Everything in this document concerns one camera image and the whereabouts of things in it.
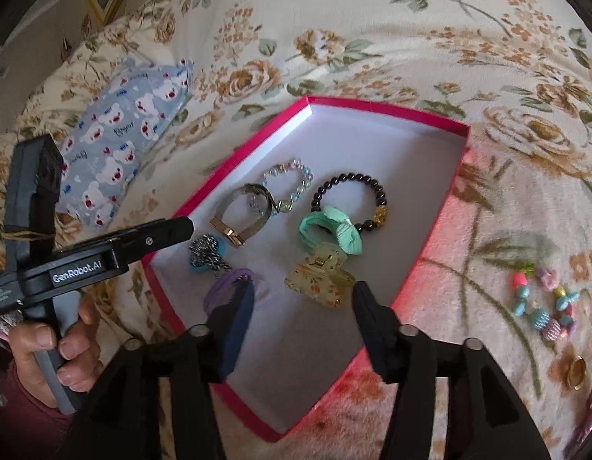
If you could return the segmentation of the person's left hand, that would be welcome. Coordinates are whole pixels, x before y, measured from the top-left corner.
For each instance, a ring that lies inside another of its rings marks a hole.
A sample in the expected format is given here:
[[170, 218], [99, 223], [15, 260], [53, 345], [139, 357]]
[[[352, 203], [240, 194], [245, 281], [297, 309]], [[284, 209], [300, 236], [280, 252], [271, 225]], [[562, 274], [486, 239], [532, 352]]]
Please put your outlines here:
[[96, 307], [78, 291], [25, 310], [9, 334], [23, 388], [64, 416], [78, 411], [103, 372], [98, 324]]

